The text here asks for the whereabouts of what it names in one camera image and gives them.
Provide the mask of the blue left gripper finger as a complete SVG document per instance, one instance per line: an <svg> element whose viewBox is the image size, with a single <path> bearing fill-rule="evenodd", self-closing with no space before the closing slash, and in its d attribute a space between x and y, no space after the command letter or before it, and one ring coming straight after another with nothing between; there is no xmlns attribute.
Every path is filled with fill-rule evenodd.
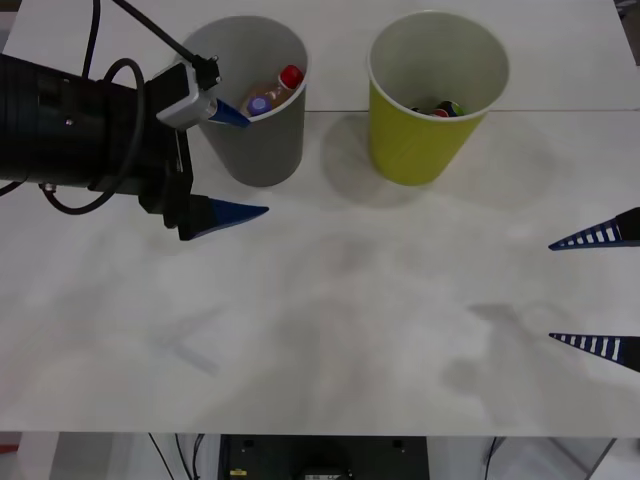
<svg viewBox="0 0 640 480"><path fill-rule="evenodd" d="M190 195L177 228L181 241L190 241L214 231L249 222L269 211L268 207L239 204Z"/></svg>
<svg viewBox="0 0 640 480"><path fill-rule="evenodd" d="M210 102L211 112L208 121L223 125L246 128L251 121L234 107L216 98Z"/></svg>

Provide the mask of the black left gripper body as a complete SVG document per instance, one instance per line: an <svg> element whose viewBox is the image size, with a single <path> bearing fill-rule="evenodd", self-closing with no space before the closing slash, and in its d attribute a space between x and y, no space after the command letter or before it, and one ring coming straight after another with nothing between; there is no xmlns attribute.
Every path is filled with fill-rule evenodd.
<svg viewBox="0 0 640 480"><path fill-rule="evenodd" d="M175 229L186 218L193 181L186 134L161 123L145 101L144 124L137 153L128 167L136 127L138 95L132 89L107 94L107 187L133 195L142 208L163 217Z"/></svg>

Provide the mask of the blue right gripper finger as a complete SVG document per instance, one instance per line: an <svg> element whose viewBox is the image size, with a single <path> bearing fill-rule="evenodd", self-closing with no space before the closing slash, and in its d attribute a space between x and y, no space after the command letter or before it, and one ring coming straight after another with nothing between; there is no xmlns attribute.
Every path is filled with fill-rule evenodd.
<svg viewBox="0 0 640 480"><path fill-rule="evenodd" d="M633 208L605 222L580 230L548 246L551 251L638 247L639 208Z"/></svg>
<svg viewBox="0 0 640 480"><path fill-rule="evenodd" d="M640 372L640 338L638 336L581 335L549 333L548 336L575 349Z"/></svg>

